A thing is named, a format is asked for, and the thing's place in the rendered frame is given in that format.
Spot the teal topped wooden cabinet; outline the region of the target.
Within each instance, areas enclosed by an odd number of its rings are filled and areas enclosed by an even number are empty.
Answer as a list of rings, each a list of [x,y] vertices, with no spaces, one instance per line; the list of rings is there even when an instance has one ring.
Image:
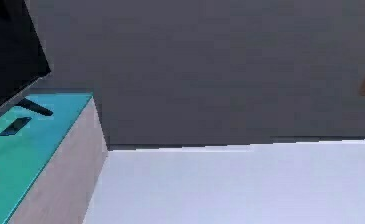
[[[17,134],[0,135],[0,224],[83,224],[107,158],[90,93],[32,94],[51,116],[14,107],[0,133],[30,117]]]

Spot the black remote control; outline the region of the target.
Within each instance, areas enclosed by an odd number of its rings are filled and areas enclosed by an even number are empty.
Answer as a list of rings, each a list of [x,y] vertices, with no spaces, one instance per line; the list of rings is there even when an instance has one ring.
[[[20,117],[15,119],[8,127],[6,127],[1,133],[1,136],[12,136],[17,134],[23,127],[25,127],[29,122],[30,117]]]

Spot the black television set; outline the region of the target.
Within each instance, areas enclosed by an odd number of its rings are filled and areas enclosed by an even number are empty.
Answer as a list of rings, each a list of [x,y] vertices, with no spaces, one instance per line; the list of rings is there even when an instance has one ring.
[[[0,0],[0,117],[50,72],[26,0]]]

